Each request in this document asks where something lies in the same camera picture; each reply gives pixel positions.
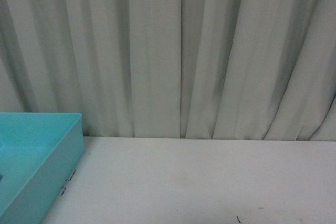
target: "white table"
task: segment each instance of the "white table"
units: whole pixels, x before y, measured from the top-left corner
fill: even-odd
[[[336,223],[336,142],[85,143],[44,224]]]

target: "white curtain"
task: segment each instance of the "white curtain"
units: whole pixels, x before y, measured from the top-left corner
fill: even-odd
[[[0,111],[85,135],[336,140],[336,0],[0,0]]]

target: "curtain fold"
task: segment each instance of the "curtain fold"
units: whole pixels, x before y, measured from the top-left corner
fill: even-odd
[[[0,0],[0,111],[85,135],[336,140],[336,0]]]

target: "small scratch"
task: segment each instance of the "small scratch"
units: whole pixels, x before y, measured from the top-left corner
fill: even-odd
[[[64,194],[64,192],[67,188],[62,186],[62,189],[63,189],[63,192],[62,192],[61,196],[63,196],[63,194]]]

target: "plastic tray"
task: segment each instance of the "plastic tray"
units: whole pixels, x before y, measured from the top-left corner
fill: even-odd
[[[0,113],[0,223],[41,222],[82,152],[81,114]]]

